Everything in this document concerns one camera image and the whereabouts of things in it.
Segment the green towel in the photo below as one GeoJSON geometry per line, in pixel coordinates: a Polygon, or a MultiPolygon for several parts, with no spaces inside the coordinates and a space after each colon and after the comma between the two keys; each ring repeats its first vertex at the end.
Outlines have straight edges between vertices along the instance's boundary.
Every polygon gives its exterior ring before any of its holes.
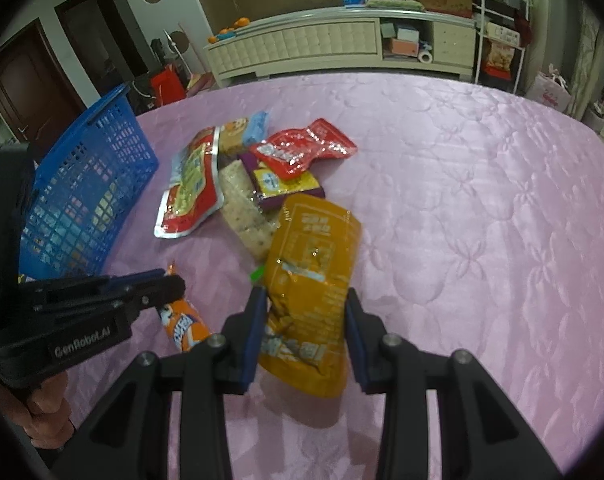
{"type": "Polygon", "coordinates": [[[367,7],[374,7],[377,9],[416,10],[418,12],[424,12],[426,10],[422,4],[415,0],[368,0],[367,7]]]}

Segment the red and white snack bag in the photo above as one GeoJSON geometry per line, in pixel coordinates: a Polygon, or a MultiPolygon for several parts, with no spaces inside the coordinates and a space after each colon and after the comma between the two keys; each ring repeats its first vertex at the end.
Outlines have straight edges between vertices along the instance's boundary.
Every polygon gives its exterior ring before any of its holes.
{"type": "Polygon", "coordinates": [[[192,233],[221,208],[217,176],[220,128],[205,128],[173,156],[169,189],[162,195],[153,234],[179,238],[192,233]]]}
{"type": "Polygon", "coordinates": [[[307,128],[281,130],[249,148],[282,180],[297,178],[316,158],[348,158],[357,146],[325,119],[307,128]]]}

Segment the toilet paper roll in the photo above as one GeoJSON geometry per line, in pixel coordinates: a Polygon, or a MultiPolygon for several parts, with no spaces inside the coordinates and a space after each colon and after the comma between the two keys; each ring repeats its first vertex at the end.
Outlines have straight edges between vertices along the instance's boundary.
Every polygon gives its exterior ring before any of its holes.
{"type": "Polygon", "coordinates": [[[433,62],[433,55],[427,50],[420,50],[418,54],[418,59],[422,63],[429,64],[433,62]]]}

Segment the pink quilted bedspread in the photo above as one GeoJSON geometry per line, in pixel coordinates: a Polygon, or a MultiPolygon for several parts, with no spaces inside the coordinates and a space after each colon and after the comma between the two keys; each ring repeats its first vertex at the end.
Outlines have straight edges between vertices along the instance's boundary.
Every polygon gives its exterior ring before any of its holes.
{"type": "MultiPolygon", "coordinates": [[[[604,422],[604,146],[596,135],[493,89],[376,73],[256,82],[141,116],[161,164],[105,272],[175,260],[213,330],[243,308],[251,257],[220,216],[179,240],[154,238],[153,224],[171,156],[199,129],[259,110],[271,115],[270,132],[324,117],[358,144],[353,158],[317,162],[313,173],[327,198],[362,222],[352,285],[364,309],[421,349],[469,349],[569,468],[604,422]]],[[[175,351],[155,311],[133,332],[72,371],[74,422],[138,352],[175,351]]],[[[352,380],[340,399],[324,400],[260,369],[249,393],[225,404],[236,479],[374,477],[384,398],[363,395],[352,380]]],[[[173,431],[172,478],[176,455],[173,431]]]]}

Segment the door frame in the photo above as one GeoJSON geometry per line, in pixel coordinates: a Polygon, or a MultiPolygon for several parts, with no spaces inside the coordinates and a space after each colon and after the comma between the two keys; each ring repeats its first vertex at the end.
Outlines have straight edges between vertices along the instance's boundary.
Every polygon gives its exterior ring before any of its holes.
{"type": "MultiPolygon", "coordinates": [[[[66,37],[71,44],[74,52],[76,53],[77,59],[80,60],[84,71],[89,76],[89,79],[93,83],[93,86],[97,88],[99,75],[95,73],[95,71],[91,68],[89,62],[87,62],[86,58],[82,54],[82,50],[79,48],[77,41],[74,39],[71,31],[69,30],[68,23],[66,21],[66,11],[72,9],[73,7],[84,3],[87,0],[67,0],[55,7],[56,14],[58,16],[58,20],[60,20],[60,24],[62,25],[62,29],[66,34],[66,37]]],[[[133,76],[139,76],[148,72],[148,67],[142,59],[138,48],[136,47],[133,38],[128,32],[126,25],[124,24],[124,20],[120,16],[120,12],[118,10],[117,5],[114,0],[96,0],[100,12],[104,17],[104,21],[106,22],[107,27],[111,31],[113,35],[113,39],[117,44],[118,48],[122,52],[122,56],[124,56],[125,61],[128,64],[133,76]]]]}
{"type": "MultiPolygon", "coordinates": [[[[78,95],[78,93],[76,91],[76,88],[71,84],[71,81],[67,77],[66,72],[64,72],[64,69],[60,65],[58,58],[56,57],[55,53],[53,52],[53,49],[51,48],[50,43],[48,43],[47,35],[44,33],[44,29],[42,28],[42,23],[40,22],[39,18],[36,18],[35,20],[33,20],[30,23],[27,23],[27,25],[22,27],[20,30],[18,30],[18,32],[16,32],[8,40],[6,40],[0,46],[0,54],[2,54],[7,48],[9,48],[12,45],[13,41],[18,39],[21,35],[25,34],[26,32],[31,32],[31,29],[34,29],[35,32],[37,33],[37,36],[39,37],[40,42],[42,43],[42,46],[44,47],[44,51],[47,54],[48,59],[50,59],[52,65],[53,65],[53,68],[56,71],[57,76],[62,80],[62,83],[64,84],[64,89],[66,90],[69,97],[71,98],[71,101],[73,101],[73,104],[76,105],[76,107],[77,107],[77,115],[80,116],[82,114],[82,112],[86,110],[86,105],[84,105],[84,102],[82,101],[82,99],[80,99],[80,96],[78,95]]],[[[18,139],[20,142],[27,142],[27,138],[20,131],[19,126],[15,123],[13,114],[7,109],[4,99],[2,98],[1,90],[0,90],[0,115],[4,119],[4,122],[7,124],[7,126],[9,126],[9,128],[11,129],[15,138],[18,139]]]]}

